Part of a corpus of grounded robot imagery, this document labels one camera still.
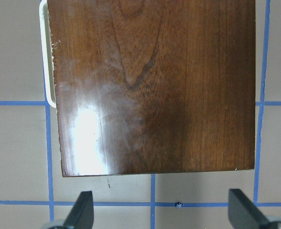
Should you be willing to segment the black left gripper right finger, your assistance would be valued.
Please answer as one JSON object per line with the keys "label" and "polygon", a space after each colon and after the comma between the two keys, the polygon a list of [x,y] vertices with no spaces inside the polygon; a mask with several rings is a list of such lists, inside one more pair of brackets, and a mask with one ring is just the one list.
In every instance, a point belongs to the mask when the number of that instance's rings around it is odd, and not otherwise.
{"label": "black left gripper right finger", "polygon": [[228,220],[234,229],[264,229],[270,221],[240,189],[228,191]]}

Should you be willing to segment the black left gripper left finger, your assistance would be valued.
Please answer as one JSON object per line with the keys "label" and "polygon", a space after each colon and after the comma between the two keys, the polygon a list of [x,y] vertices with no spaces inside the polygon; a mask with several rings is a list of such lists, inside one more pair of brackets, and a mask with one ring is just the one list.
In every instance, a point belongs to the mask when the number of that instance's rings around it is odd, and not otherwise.
{"label": "black left gripper left finger", "polygon": [[91,229],[94,224],[92,191],[79,194],[75,204],[63,223],[64,229]]}

